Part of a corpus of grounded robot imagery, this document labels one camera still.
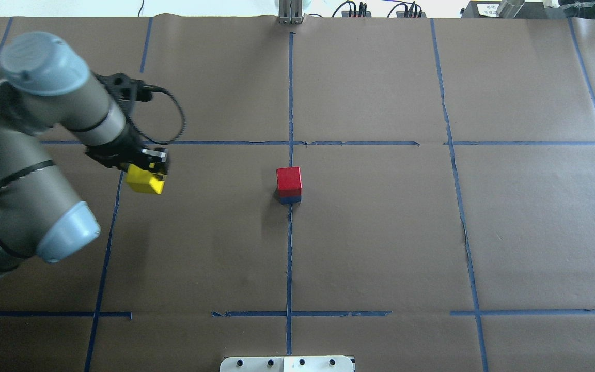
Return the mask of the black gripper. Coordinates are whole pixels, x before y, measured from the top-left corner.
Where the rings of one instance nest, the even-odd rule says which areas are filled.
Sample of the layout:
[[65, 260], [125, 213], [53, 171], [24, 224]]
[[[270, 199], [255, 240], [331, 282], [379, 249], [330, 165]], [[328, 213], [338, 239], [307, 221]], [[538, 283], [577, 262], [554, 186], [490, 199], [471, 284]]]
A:
[[104, 167], [126, 170], [133, 164], [158, 176], [167, 176], [170, 165], [167, 148], [146, 148], [134, 129], [124, 129], [106, 144], [86, 146], [85, 155]]

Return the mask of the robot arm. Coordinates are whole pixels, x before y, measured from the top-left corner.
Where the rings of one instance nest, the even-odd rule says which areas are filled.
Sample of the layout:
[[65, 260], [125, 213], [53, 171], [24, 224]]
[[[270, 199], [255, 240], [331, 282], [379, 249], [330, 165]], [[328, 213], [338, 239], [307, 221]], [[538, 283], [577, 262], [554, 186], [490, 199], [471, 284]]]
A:
[[101, 227], [89, 205], [39, 141], [55, 125], [71, 132], [85, 153], [133, 177], [136, 189], [161, 193], [168, 173], [167, 141], [134, 124], [137, 102], [165, 88], [126, 74], [94, 73], [66, 41], [28, 32], [0, 54], [0, 278], [31, 257], [54, 264], [89, 245]]

